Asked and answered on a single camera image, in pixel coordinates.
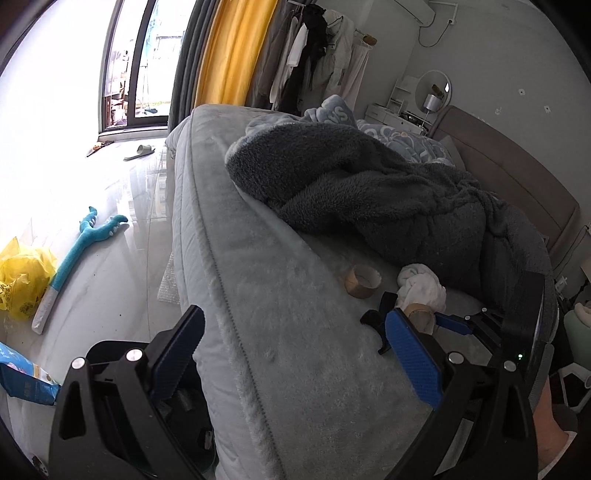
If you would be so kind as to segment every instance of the brown upholstered headboard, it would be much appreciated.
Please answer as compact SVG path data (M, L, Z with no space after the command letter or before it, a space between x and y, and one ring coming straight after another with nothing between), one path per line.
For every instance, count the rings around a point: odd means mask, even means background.
M548 251L556 267L561 247L576 232L580 207L563 185L523 148L494 128L455 106L442 110L429 136L449 135L485 190L519 207L548 237Z

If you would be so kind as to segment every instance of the slipper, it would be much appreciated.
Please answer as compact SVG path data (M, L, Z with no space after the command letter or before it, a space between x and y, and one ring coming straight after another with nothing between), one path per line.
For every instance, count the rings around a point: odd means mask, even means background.
M140 145L138 147L137 155L132 155L131 157L125 157L123 161L133 160L134 158L145 157L146 155L150 155L154 153L155 148L152 145Z

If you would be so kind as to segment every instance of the air conditioner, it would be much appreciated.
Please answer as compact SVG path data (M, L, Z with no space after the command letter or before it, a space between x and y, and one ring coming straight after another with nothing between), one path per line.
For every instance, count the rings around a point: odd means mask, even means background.
M422 26L430 25L435 18L435 12L428 5L427 0L394 0L398 5L410 13Z

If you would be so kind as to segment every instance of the sliding glass door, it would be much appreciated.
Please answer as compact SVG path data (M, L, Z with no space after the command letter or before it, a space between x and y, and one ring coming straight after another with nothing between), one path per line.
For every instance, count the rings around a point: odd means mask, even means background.
M195 0L121 0L109 33L102 129L166 125Z

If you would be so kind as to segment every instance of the blue snack bag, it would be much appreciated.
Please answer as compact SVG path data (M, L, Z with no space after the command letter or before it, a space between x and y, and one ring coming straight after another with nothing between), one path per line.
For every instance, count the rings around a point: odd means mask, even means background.
M60 385L39 365L0 343L0 385L11 397L53 405Z

